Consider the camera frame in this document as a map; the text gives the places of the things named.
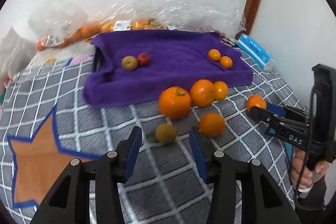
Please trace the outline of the right hand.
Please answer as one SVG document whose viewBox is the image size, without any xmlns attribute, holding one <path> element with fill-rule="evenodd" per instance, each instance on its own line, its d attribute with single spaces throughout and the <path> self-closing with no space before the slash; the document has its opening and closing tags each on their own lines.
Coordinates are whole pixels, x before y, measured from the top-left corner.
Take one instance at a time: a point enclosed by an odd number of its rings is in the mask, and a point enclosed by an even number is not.
<svg viewBox="0 0 336 224">
<path fill-rule="evenodd" d="M 314 171 L 311 171 L 304 165 L 305 156 L 306 152 L 298 148 L 294 149 L 294 156 L 291 161 L 290 181 L 294 186 L 300 181 L 298 184 L 299 189 L 310 188 L 314 183 L 324 178 L 330 166 L 329 162 L 323 160 L 316 164 Z"/>
</svg>

